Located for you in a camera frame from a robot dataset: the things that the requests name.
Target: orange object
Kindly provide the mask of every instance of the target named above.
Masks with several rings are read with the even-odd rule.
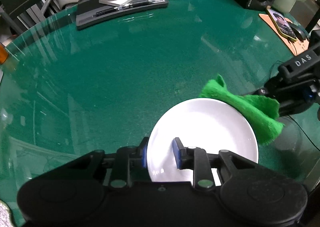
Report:
[[[3,44],[0,43],[0,64],[3,64],[7,60],[8,56],[8,52],[5,50]]]
[[[271,18],[267,14],[259,14],[259,16],[273,29],[274,32],[279,36],[280,39],[287,45],[287,47],[290,49],[290,51],[293,53],[293,55],[297,56],[308,49],[309,41],[305,40],[303,42],[300,42],[300,40],[297,40],[294,43],[289,42],[285,37],[280,36],[278,33],[275,25],[273,24]]]

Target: screw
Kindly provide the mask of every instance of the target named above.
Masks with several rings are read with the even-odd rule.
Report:
[[[166,191],[167,189],[162,185],[158,188],[158,191],[163,192]]]
[[[111,181],[110,185],[113,188],[123,188],[127,185],[127,182],[123,181],[121,179],[116,179],[116,180]]]
[[[210,188],[213,186],[213,182],[208,179],[202,179],[198,181],[198,185],[203,188]]]

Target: mouse pad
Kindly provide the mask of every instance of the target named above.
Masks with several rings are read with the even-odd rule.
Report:
[[[296,42],[291,43],[285,37],[280,36],[280,34],[278,33],[275,25],[273,24],[273,22],[268,14],[259,14],[259,16],[273,29],[274,32],[277,33],[279,38],[287,45],[287,47],[290,49],[290,51],[293,53],[293,55],[297,56],[298,54],[301,54],[303,51],[308,49],[308,45],[309,45],[308,40],[301,42],[300,40],[297,39]]]

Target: green cloth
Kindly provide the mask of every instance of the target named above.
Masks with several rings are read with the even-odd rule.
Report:
[[[237,109],[250,123],[259,144],[272,142],[284,127],[276,121],[279,117],[278,101],[261,95],[234,95],[227,90],[221,75],[210,80],[199,97],[223,101]]]

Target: green table surface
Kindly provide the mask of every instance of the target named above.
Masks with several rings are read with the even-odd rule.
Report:
[[[276,74],[291,52],[259,12],[233,0],[169,0],[155,9],[76,30],[73,7],[19,36],[0,86],[0,199],[17,225],[23,183],[95,149],[137,145],[172,106],[221,74],[235,94]],[[295,116],[315,145],[314,105]],[[259,163],[312,186],[320,152],[288,118]]]

